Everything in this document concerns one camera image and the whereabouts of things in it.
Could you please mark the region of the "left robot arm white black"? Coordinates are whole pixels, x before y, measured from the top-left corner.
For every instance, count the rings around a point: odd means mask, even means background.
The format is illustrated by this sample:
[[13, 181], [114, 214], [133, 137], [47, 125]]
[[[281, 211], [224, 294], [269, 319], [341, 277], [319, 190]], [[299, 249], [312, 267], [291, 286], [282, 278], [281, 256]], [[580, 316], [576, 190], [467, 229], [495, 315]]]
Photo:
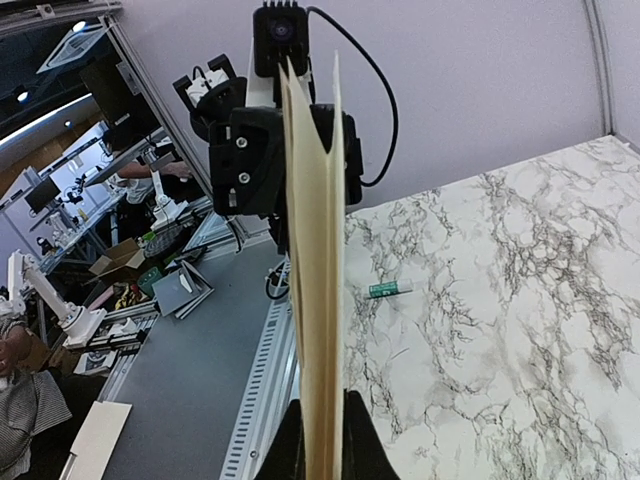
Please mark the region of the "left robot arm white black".
[[341, 98], [313, 99], [308, 55], [238, 75], [220, 55], [174, 84], [209, 149], [215, 211], [269, 223], [278, 248], [336, 254], [343, 208], [362, 199], [361, 142]]

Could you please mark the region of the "cream letter paper sheet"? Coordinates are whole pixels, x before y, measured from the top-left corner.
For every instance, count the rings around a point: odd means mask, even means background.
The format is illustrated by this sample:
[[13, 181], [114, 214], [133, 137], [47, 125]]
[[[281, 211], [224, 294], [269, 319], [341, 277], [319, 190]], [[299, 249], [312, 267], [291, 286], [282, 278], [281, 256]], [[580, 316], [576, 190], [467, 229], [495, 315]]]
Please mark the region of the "cream letter paper sheet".
[[280, 69], [290, 280], [300, 367], [305, 476], [342, 475], [345, 147], [340, 77], [333, 77], [325, 147], [292, 64]]

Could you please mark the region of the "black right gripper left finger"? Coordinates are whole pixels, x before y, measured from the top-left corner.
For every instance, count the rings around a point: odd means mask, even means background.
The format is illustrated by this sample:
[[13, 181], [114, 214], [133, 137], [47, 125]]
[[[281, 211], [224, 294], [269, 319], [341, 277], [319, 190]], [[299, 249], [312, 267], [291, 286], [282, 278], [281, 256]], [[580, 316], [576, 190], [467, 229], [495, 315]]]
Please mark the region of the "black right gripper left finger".
[[301, 403], [292, 400], [255, 480], [304, 480], [305, 448]]

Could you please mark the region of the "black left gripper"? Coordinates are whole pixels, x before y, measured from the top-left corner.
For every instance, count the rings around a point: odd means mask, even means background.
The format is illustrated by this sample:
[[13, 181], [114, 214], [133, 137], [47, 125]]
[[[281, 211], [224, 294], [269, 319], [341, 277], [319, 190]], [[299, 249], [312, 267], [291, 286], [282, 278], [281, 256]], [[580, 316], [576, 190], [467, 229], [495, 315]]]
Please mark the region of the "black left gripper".
[[[330, 148], [334, 105], [310, 106], [325, 149]], [[209, 124], [209, 163], [213, 207], [221, 216], [284, 214], [285, 144], [282, 110], [236, 107]], [[343, 112], [346, 204], [361, 202], [363, 160], [353, 117]]]

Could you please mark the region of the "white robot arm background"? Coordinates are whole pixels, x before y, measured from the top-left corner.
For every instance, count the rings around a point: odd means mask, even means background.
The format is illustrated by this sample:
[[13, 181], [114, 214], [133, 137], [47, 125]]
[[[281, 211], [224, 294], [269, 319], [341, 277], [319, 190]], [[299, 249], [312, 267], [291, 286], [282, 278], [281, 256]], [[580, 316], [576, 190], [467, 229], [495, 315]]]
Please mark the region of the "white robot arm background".
[[78, 350], [88, 346], [105, 320], [107, 311], [66, 302], [41, 271], [33, 256], [19, 250], [8, 259], [8, 297], [1, 297], [1, 319], [16, 320], [26, 312], [23, 293], [34, 289], [58, 318], [58, 325], [66, 334], [64, 347]]

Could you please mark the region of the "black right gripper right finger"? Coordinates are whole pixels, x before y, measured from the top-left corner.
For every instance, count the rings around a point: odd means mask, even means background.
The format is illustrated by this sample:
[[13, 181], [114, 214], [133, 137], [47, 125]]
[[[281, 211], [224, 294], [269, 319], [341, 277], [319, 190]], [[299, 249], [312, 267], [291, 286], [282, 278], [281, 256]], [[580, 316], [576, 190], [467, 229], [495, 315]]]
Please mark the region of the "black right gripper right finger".
[[344, 392], [342, 478], [399, 479], [385, 453], [364, 400], [357, 391]]

